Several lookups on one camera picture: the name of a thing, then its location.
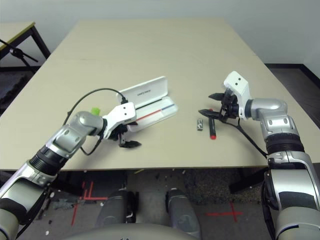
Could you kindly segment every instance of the white box lid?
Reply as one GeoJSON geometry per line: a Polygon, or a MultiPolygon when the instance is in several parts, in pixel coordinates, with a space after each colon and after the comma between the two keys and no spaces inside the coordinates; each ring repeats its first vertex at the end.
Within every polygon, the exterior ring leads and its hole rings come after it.
{"type": "MultiPolygon", "coordinates": [[[[129,102],[133,102],[135,108],[140,108],[168,95],[168,80],[165,76],[161,76],[132,87],[119,91],[129,102]]],[[[121,96],[116,94],[121,103],[121,96]]]]}

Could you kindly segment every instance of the red stripe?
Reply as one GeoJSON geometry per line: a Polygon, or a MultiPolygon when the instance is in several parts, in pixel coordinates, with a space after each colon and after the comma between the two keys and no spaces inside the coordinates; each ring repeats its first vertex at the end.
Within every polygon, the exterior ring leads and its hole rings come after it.
{"type": "Polygon", "coordinates": [[[156,113],[158,113],[158,112],[160,112],[160,111],[161,111],[161,109],[159,109],[159,110],[157,110],[157,111],[154,111],[154,112],[151,112],[151,113],[149,113],[149,114],[147,114],[147,115],[145,115],[145,116],[139,117],[136,121],[139,121],[139,120],[141,120],[141,119],[144,119],[144,118],[146,118],[146,117],[149,117],[150,115],[156,114],[156,113]]]}
{"type": "Polygon", "coordinates": [[[98,197],[98,196],[92,196],[92,197],[84,197],[83,200],[96,200],[96,201],[99,201],[99,200],[107,200],[108,198],[107,197],[98,197]]]}
{"type": "Polygon", "coordinates": [[[91,184],[90,184],[90,189],[89,189],[89,198],[91,197],[91,193],[92,193],[92,188],[94,187],[94,182],[91,181],[91,184]]]}
{"type": "Polygon", "coordinates": [[[73,215],[72,215],[71,226],[73,226],[73,225],[75,224],[77,209],[78,209],[78,203],[76,203],[76,204],[74,205],[74,210],[73,210],[73,215]]]}
{"type": "Polygon", "coordinates": [[[231,216],[231,215],[242,215],[241,211],[227,211],[227,212],[206,212],[205,215],[208,217],[218,217],[218,216],[231,216]]]}
{"type": "Polygon", "coordinates": [[[235,214],[235,208],[234,208],[234,204],[232,202],[230,202],[230,206],[231,206],[231,209],[232,209],[232,215],[233,215],[233,220],[235,222],[237,222],[237,216],[235,214]]]}

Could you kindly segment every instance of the black cable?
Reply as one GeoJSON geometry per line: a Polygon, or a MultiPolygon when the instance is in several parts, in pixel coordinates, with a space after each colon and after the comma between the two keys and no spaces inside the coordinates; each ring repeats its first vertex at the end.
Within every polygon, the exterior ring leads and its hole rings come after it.
{"type": "MultiPolygon", "coordinates": [[[[113,89],[113,88],[104,87],[104,88],[98,88],[98,89],[92,90],[92,91],[88,92],[86,95],[82,96],[78,101],[76,101],[76,103],[72,106],[72,108],[70,109],[70,111],[67,112],[67,116],[66,116],[66,118],[65,118],[65,120],[64,120],[64,122],[63,122],[62,125],[65,125],[65,124],[67,123],[70,115],[72,114],[72,112],[75,110],[75,108],[77,107],[77,105],[78,105],[83,99],[85,99],[87,96],[89,96],[89,95],[91,95],[91,94],[93,94],[93,93],[95,93],[95,92],[104,91],[104,90],[113,91],[113,92],[119,94],[119,95],[122,97],[121,104],[125,104],[125,103],[128,102],[128,100],[125,98],[125,96],[124,96],[121,92],[119,92],[119,91],[117,91],[117,90],[115,90],[115,89],[113,89]]],[[[102,128],[102,129],[105,129],[105,126],[106,126],[106,125],[107,125],[106,121],[103,121],[103,128],[102,128]]],[[[86,152],[86,151],[83,149],[82,146],[80,147],[80,149],[81,149],[81,151],[83,152],[84,155],[89,156],[89,155],[91,155],[91,154],[97,149],[97,147],[100,145],[100,143],[101,143],[102,140],[103,140],[103,134],[104,134],[103,132],[100,133],[99,140],[96,141],[93,149],[92,149],[90,152],[86,152]]]]}
{"type": "Polygon", "coordinates": [[[70,115],[72,114],[72,112],[75,110],[75,108],[77,107],[77,105],[78,105],[83,99],[85,99],[86,97],[88,97],[89,95],[91,95],[91,94],[93,94],[93,93],[95,93],[95,92],[103,91],[103,90],[113,91],[113,92],[121,95],[121,97],[122,97],[121,104],[124,104],[124,103],[127,103],[127,102],[128,102],[127,99],[125,98],[125,96],[124,96],[121,92],[119,92],[119,91],[117,91],[117,90],[115,90],[115,89],[113,89],[113,88],[104,87],[104,88],[98,88],[98,89],[92,90],[92,91],[88,92],[86,95],[82,96],[82,97],[73,105],[73,107],[70,109],[70,111],[67,112],[67,116],[66,116],[66,118],[65,118],[65,120],[64,120],[64,122],[63,122],[62,125],[65,125],[65,124],[67,123],[70,115]]]}
{"type": "Polygon", "coordinates": [[[226,122],[226,121],[221,121],[224,124],[231,125],[238,129],[240,133],[242,133],[246,139],[249,140],[249,142],[261,153],[265,158],[267,158],[267,154],[255,143],[255,141],[245,132],[245,130],[240,126],[240,118],[238,119],[238,125],[234,125],[232,123],[226,122]]]}
{"type": "Polygon", "coordinates": [[[268,228],[269,235],[272,240],[276,239],[276,230],[274,226],[274,221],[272,219],[272,215],[270,212],[270,208],[268,204],[266,203],[265,199],[265,182],[263,181],[262,187],[261,187],[261,205],[262,205],[262,212],[263,212],[263,218],[264,222],[266,224],[266,227],[268,228]]]}

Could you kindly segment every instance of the white box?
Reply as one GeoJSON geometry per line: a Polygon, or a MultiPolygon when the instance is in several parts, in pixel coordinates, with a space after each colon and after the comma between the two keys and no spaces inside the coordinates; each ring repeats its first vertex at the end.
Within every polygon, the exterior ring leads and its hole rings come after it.
{"type": "MultiPolygon", "coordinates": [[[[128,125],[130,132],[137,132],[175,115],[177,105],[168,95],[168,80],[161,76],[120,91],[133,102],[138,125],[128,125]]],[[[116,95],[119,103],[122,98],[116,95]]]]}

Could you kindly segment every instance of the red tape mark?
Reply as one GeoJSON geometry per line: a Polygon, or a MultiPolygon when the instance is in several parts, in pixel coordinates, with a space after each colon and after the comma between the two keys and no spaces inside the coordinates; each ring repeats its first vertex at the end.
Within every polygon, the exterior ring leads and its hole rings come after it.
{"type": "Polygon", "coordinates": [[[230,202],[231,210],[226,212],[206,212],[204,215],[208,217],[219,217],[219,216],[233,216],[233,220],[237,222],[237,215],[242,215],[242,211],[235,211],[234,205],[230,202]]]}
{"type": "Polygon", "coordinates": [[[78,210],[78,203],[76,203],[76,204],[74,205],[74,210],[73,210],[73,215],[72,215],[71,226],[73,226],[73,225],[75,224],[77,210],[78,210]]]}
{"type": "Polygon", "coordinates": [[[232,209],[233,220],[234,220],[234,222],[237,222],[237,216],[235,215],[235,208],[234,208],[234,204],[232,203],[232,201],[230,202],[230,206],[232,209]]]}
{"type": "Polygon", "coordinates": [[[218,217],[218,216],[231,216],[231,215],[242,215],[243,213],[241,211],[226,211],[226,212],[207,212],[205,213],[208,217],[218,217]]]}
{"type": "MultiPolygon", "coordinates": [[[[82,182],[82,188],[84,189],[86,186],[86,183],[83,181],[82,182]]],[[[107,197],[94,197],[94,196],[91,196],[92,194],[92,189],[94,188],[94,182],[91,181],[90,183],[90,188],[89,188],[89,193],[88,193],[88,196],[87,196],[87,192],[88,190],[87,189],[84,189],[84,194],[83,196],[79,197],[79,200],[91,200],[91,201],[104,201],[104,200],[107,200],[108,198],[107,197]]],[[[73,215],[72,215],[72,220],[71,220],[71,226],[73,226],[75,224],[75,221],[76,221],[76,215],[77,215],[77,210],[78,210],[78,203],[76,203],[74,205],[74,208],[73,208],[73,215]]]]}

